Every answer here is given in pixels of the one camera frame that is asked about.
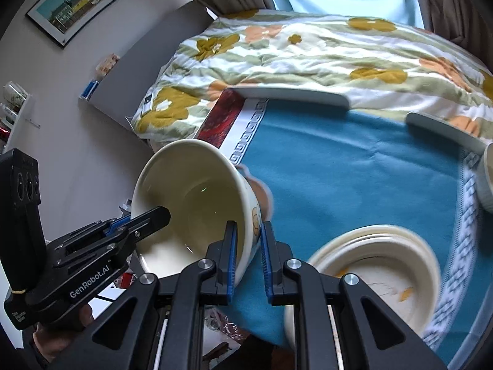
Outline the person's left hand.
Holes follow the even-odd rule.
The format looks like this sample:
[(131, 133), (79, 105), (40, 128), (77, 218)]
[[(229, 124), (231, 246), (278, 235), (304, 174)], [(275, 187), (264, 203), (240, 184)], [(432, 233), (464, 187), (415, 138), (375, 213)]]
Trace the person's left hand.
[(46, 328), (39, 323), (33, 333), (33, 346), (41, 369), (46, 369), (93, 321), (93, 310), (86, 304), (79, 309), (76, 320), (69, 320), (62, 326)]

